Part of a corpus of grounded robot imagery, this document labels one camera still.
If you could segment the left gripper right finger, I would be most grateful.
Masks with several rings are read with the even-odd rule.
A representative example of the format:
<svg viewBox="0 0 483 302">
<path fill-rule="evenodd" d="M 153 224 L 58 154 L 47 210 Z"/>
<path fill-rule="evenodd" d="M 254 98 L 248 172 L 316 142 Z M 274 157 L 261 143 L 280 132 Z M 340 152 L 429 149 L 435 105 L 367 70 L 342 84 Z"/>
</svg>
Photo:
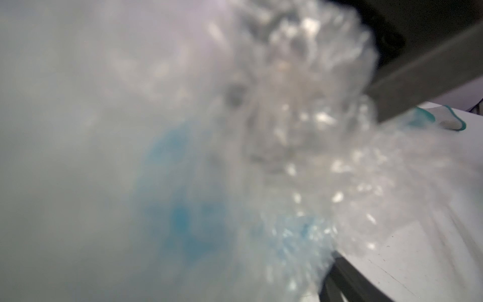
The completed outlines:
<svg viewBox="0 0 483 302">
<path fill-rule="evenodd" d="M 482 1 L 342 1 L 374 33 L 367 94 L 384 122 L 482 76 Z"/>
</svg>

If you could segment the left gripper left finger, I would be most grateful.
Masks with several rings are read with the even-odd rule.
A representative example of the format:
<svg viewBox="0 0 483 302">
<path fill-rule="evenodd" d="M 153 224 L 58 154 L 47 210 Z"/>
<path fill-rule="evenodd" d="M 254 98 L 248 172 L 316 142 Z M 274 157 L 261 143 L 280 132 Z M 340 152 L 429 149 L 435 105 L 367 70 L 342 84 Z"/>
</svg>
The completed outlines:
<svg viewBox="0 0 483 302">
<path fill-rule="evenodd" d="M 334 264 L 321 284 L 320 302 L 394 302 L 372 284 L 342 254 L 334 252 Z"/>
</svg>

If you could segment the blue plastic wine glass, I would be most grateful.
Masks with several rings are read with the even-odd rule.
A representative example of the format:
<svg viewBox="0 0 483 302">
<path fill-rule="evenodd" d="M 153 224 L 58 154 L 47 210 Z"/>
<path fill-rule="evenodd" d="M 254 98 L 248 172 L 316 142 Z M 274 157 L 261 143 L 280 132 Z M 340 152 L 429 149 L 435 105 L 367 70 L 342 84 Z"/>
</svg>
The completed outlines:
<svg viewBox="0 0 483 302">
<path fill-rule="evenodd" d="M 152 149 L 137 200 L 157 245 L 161 301 L 300 301 L 333 265 L 325 220 L 229 196 L 209 166 L 196 181 L 191 126 Z"/>
</svg>

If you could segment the clear bubble wrap sheet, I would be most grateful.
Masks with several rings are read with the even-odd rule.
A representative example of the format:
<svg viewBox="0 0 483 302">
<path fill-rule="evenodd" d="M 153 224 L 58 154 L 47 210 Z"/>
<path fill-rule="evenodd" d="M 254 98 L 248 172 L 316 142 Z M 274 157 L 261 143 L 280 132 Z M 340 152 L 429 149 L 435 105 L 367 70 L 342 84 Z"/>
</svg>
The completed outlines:
<svg viewBox="0 0 483 302">
<path fill-rule="evenodd" d="M 1 300 L 161 301 L 137 192 L 189 124 L 196 181 L 325 220 L 346 259 L 428 247 L 413 301 L 481 301 L 482 169 L 413 109 L 377 120 L 377 58 L 329 1 L 2 1 Z"/>
</svg>

